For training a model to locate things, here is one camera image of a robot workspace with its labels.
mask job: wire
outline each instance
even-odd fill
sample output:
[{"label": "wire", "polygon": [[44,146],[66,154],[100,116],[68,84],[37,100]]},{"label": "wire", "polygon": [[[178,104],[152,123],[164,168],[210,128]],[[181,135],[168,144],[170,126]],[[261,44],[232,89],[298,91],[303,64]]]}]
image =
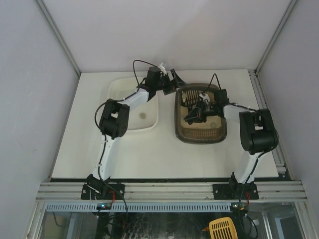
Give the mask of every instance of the wire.
[{"label": "wire", "polygon": [[211,85],[211,83],[212,83],[212,81],[213,81],[213,79],[214,79],[214,76],[216,77],[216,80],[217,80],[217,83],[218,83],[218,87],[219,87],[219,89],[221,90],[220,83],[219,83],[219,79],[218,79],[216,73],[214,73],[213,76],[212,76],[212,78],[211,78],[211,80],[210,80],[210,82],[209,82],[209,85],[208,85],[207,88],[204,90],[204,93],[209,89],[209,87],[210,87],[210,85]]},{"label": "wire", "polygon": [[247,196],[247,199],[248,199],[246,206],[249,206],[249,204],[250,204],[250,193],[247,192],[246,196]]},{"label": "wire", "polygon": [[250,237],[250,238],[251,239],[257,239],[258,238],[258,229],[257,229],[256,224],[254,223],[254,221],[248,215],[246,215],[246,218],[249,220],[250,225],[254,225],[254,228],[255,228],[255,231],[256,231],[256,236],[254,238],[252,238],[252,237]]},{"label": "wire", "polygon": [[255,111],[255,112],[258,113],[258,110],[252,109],[252,108],[250,108],[250,107],[241,106],[241,105],[239,105],[239,104],[237,104],[237,103],[229,103],[229,104],[232,105],[232,106],[236,106],[236,107],[239,107],[239,108],[243,108],[243,109],[246,109],[246,110],[249,110],[249,111]]},{"label": "wire", "polygon": [[156,65],[154,65],[154,64],[152,64],[152,63],[150,63],[150,62],[147,62],[147,61],[142,61],[142,60],[134,60],[133,61],[133,72],[134,72],[134,75],[135,75],[135,79],[136,79],[136,82],[137,82],[137,84],[138,84],[138,86],[137,86],[137,88],[138,88],[138,90],[137,90],[137,92],[140,90],[140,86],[141,86],[141,84],[143,83],[143,81],[144,81],[144,79],[142,80],[142,82],[141,83],[139,83],[139,80],[138,80],[138,77],[137,77],[137,75],[136,75],[136,71],[135,71],[135,62],[143,62],[143,63],[146,63],[146,64],[149,64],[149,65],[151,65],[151,66],[155,66],[156,67]]},{"label": "wire", "polygon": [[[104,155],[104,152],[105,152],[105,147],[106,147],[106,135],[104,135],[104,146],[103,146],[103,151],[102,151],[102,154],[101,154],[101,158],[100,158],[100,161],[99,161],[99,165],[101,164],[101,161],[102,161],[102,158],[103,158],[103,155]],[[121,199],[123,200],[124,204],[125,204],[125,210],[126,210],[126,222],[128,221],[128,218],[129,218],[129,208],[128,208],[128,205],[126,204],[126,201],[124,199],[124,197],[122,196],[121,193],[119,193],[117,190],[115,190],[113,187],[111,187],[108,183],[106,183],[102,177],[101,177],[101,172],[100,172],[100,166],[98,167],[98,174],[99,174],[99,178],[100,180],[106,185],[108,186],[111,190],[113,190],[114,192],[116,192],[118,195],[120,195]]]},{"label": "wire", "polygon": [[[243,197],[243,194],[244,194],[244,191],[245,191],[247,182],[248,182],[248,180],[250,179],[250,176],[254,173],[254,171],[255,171],[255,169],[256,169],[256,167],[257,167],[257,164],[258,164],[258,161],[259,161],[260,157],[263,156],[264,154],[270,152],[271,150],[265,151],[265,152],[259,154],[259,156],[258,156],[257,159],[256,159],[256,162],[255,162],[255,164],[254,164],[254,167],[253,167],[251,173],[250,173],[250,174],[248,175],[248,177],[247,177],[247,179],[246,179],[246,181],[245,181],[245,183],[244,183],[243,190],[241,191],[241,194],[240,194],[240,197],[239,197],[239,201],[238,201],[238,216],[240,216],[240,211],[241,211],[242,209],[244,209],[244,207],[243,207],[243,208],[240,207],[240,203],[241,203],[241,199],[242,199],[242,197]],[[244,228],[243,224],[241,223],[241,220],[240,220],[240,219],[239,219],[239,223],[240,223],[240,227],[241,227],[242,230],[245,232],[245,228]]]},{"label": "wire", "polygon": [[60,227],[60,228],[66,228],[66,227],[68,227],[68,226],[70,225],[70,221],[69,221],[68,225],[60,225],[60,224],[58,223],[57,219],[56,219],[55,212],[52,212],[52,214],[53,214],[53,217],[54,217],[54,222],[55,222],[55,224],[56,224],[58,227]]},{"label": "wire", "polygon": [[113,194],[113,198],[112,198],[112,202],[111,202],[111,205],[113,205],[113,203],[115,202],[115,192],[114,191],[110,191],[110,193]]}]

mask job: yellow object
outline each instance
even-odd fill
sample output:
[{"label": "yellow object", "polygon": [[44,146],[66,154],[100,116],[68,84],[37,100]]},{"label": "yellow object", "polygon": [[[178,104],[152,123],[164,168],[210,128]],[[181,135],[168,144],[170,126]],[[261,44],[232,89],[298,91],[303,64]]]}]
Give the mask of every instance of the yellow object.
[{"label": "yellow object", "polygon": [[235,225],[231,218],[219,218],[209,223],[212,239],[238,239]]}]

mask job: metal rail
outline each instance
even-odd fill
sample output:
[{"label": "metal rail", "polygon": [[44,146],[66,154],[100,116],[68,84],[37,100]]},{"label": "metal rail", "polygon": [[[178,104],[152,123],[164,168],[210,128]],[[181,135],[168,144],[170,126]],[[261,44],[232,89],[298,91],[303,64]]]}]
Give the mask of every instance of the metal rail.
[{"label": "metal rail", "polygon": [[[225,202],[214,200],[213,183],[124,183],[130,202]],[[252,202],[306,202],[301,182],[256,182],[259,200]],[[42,183],[37,202],[82,202],[83,183]]]}]

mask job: white plastic basin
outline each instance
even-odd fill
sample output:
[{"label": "white plastic basin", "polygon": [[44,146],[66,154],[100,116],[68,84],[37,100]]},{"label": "white plastic basin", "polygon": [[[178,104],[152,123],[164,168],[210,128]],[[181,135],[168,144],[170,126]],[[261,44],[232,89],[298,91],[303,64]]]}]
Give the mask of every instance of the white plastic basin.
[{"label": "white plastic basin", "polygon": [[[114,81],[110,85],[109,98],[121,100],[133,93],[137,86],[135,77],[123,78]],[[130,111],[128,130],[146,130],[155,127],[159,121],[159,101],[155,95],[149,102],[146,102],[133,111]]]}]

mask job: black mounting bracket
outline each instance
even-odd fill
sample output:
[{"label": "black mounting bracket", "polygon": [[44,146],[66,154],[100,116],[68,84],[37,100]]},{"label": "black mounting bracket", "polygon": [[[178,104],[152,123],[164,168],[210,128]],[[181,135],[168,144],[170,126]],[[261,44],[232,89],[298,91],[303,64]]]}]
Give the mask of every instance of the black mounting bracket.
[{"label": "black mounting bracket", "polygon": [[86,181],[87,183],[82,187],[82,200],[111,200],[113,198],[113,194],[110,193],[110,191],[114,191],[116,199],[121,199],[124,197],[124,184],[110,184],[110,186],[116,190],[115,191],[108,187],[108,185],[103,183],[101,180],[94,178],[92,174],[87,177]]},{"label": "black mounting bracket", "polygon": [[247,183],[237,183],[237,180],[232,173],[229,183],[225,184],[213,184],[213,193],[215,200],[247,200],[247,193],[250,194],[250,199],[259,199],[257,186],[254,182]]}]

